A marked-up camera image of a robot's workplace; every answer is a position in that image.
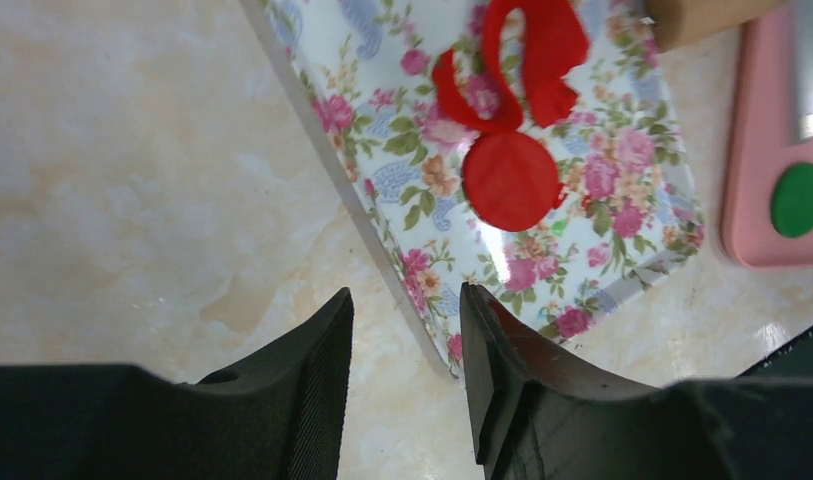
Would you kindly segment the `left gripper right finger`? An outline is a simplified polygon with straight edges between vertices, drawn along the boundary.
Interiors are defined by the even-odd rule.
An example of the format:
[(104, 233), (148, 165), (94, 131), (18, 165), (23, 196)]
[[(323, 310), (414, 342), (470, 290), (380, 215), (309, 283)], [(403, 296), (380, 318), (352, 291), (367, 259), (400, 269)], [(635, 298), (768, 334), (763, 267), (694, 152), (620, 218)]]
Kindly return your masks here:
[(655, 388), (551, 342), (479, 285), (462, 286), (460, 321), (488, 479), (813, 479), (813, 377)]

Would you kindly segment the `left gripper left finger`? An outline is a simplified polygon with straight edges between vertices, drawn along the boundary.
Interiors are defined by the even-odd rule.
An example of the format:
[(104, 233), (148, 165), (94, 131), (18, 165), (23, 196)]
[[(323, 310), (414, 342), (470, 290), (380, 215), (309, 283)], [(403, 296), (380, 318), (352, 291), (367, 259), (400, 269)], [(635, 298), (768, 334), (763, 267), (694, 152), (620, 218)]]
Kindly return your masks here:
[(0, 479), (333, 479), (354, 305), (195, 384), (129, 364), (0, 366)]

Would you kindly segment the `red round dough wrapper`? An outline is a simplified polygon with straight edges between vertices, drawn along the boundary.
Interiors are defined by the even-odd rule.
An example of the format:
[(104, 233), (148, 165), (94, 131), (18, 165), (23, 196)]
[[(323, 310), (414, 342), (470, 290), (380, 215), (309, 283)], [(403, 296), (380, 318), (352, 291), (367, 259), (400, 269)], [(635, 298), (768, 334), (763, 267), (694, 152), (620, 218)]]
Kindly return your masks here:
[(477, 216), (507, 232), (536, 226), (567, 197), (554, 157), (516, 131), (481, 135), (464, 159), (462, 179)]

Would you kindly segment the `red dough piece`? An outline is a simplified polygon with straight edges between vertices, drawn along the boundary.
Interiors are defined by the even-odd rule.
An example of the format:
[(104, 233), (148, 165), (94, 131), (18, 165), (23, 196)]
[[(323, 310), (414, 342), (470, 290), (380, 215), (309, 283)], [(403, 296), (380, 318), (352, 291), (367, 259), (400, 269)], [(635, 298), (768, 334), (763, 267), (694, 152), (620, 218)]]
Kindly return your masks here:
[(586, 61), (590, 48), (574, 7), (567, 0), (501, 0), (488, 3), (481, 30), (483, 64), (498, 87), (498, 108), (484, 119), (469, 105), (456, 86), (449, 49), (439, 56), (432, 80), (439, 108), (450, 119), (486, 133), (515, 131), (524, 122), (524, 110), (501, 67), (503, 25), (516, 9), (525, 17), (521, 79), (533, 122), (548, 128), (570, 115), (578, 93), (565, 76)]

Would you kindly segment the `wooden rolling pin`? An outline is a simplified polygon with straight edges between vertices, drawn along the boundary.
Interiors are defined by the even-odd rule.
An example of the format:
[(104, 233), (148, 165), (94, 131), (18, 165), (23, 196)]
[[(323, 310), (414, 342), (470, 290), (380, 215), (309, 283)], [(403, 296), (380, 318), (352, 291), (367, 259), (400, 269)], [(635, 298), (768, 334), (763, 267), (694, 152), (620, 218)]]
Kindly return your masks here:
[(783, 0), (645, 0), (660, 52), (741, 26), (784, 4)]

